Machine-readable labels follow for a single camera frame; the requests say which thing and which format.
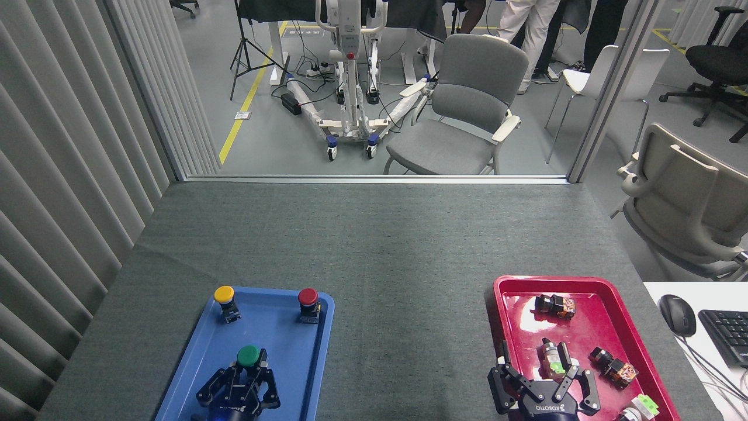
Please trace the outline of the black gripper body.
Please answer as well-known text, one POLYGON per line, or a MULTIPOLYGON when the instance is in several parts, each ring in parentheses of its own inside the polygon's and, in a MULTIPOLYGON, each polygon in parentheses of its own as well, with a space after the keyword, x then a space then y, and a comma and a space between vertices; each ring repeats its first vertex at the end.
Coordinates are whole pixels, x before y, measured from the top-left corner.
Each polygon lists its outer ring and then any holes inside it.
POLYGON ((213 420, 257 420, 262 412, 262 401, 256 395, 245 400, 229 399, 227 395, 214 400, 213 420))
POLYGON ((554 401, 559 384, 553 381, 530 381, 522 387, 518 399, 521 420, 579 420, 578 402, 567 392, 554 401))

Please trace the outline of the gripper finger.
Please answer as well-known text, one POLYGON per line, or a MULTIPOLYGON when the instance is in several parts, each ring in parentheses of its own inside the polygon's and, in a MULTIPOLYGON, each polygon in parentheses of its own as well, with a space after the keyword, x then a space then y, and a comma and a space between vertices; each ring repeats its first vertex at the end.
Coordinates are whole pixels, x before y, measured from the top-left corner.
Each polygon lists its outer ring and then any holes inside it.
POLYGON ((500 351, 496 365, 488 373, 488 382, 497 413, 508 414, 527 395, 535 399, 535 390, 531 381, 512 365, 507 341, 501 342, 500 351))
POLYGON ((595 416, 595 414, 602 408, 597 392, 595 375, 593 375, 590 370, 582 370, 579 364, 574 362, 566 343, 559 342, 557 349, 565 375, 555 390, 555 402, 558 404, 561 403, 561 401, 567 397, 569 387, 572 385, 573 381, 578 380, 583 397, 582 402, 577 404, 577 409, 575 409, 573 413, 576 414, 580 411, 586 416, 595 416))
POLYGON ((275 374, 269 366, 266 350, 247 351, 247 397, 256 395, 262 401, 262 409, 278 409, 281 400, 275 374))
POLYGON ((204 408, 242 408, 243 386, 240 385, 241 374, 245 368, 238 364, 228 368, 219 368, 196 392, 199 405, 204 408))

